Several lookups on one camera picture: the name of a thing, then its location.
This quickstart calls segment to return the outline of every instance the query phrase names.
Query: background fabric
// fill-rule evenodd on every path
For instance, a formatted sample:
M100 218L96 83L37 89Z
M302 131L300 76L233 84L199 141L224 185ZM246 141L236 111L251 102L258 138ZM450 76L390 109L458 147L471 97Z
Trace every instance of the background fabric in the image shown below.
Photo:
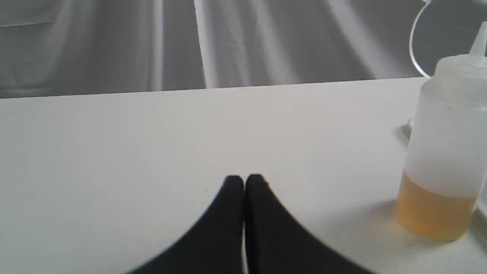
M429 21L418 24L430 28L418 30L414 43L427 67L438 58L430 57L431 41L449 33L438 31L448 12L469 17L453 9L465 1L434 0L442 15L431 9ZM408 43L423 5L0 0L0 98L420 76Z

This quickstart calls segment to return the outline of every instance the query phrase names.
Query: oil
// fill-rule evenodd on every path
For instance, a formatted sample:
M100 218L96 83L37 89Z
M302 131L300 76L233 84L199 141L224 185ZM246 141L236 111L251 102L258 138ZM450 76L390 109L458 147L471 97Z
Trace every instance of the oil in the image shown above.
M476 196L456 198L435 194L418 186L404 173L396 217L419 236L440 242L454 241L467 231L476 200Z

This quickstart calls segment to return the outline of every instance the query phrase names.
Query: bottle nozzle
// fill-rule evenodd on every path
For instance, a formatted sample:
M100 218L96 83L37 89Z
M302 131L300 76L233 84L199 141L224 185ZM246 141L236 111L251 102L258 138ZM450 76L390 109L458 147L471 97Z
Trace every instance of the bottle nozzle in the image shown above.
M468 54L468 64L476 67L487 67L486 63L486 48L487 48L487 21L483 22L475 42Z

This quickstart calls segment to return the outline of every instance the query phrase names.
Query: plastic squeeze bottle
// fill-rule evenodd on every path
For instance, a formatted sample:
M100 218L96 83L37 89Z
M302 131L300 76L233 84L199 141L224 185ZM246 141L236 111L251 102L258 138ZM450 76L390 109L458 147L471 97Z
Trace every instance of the plastic squeeze bottle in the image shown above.
M487 22L468 55L441 59L421 88L396 204L410 231L453 241L487 175Z

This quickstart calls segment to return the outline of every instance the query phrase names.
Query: white tabletop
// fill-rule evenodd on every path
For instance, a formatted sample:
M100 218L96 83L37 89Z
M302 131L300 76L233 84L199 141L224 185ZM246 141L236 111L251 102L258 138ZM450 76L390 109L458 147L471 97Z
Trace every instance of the white tabletop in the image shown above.
M249 173L380 274L485 273L473 233L434 246L393 221L399 127L423 82L0 100L0 273L124 273L180 237L226 175Z

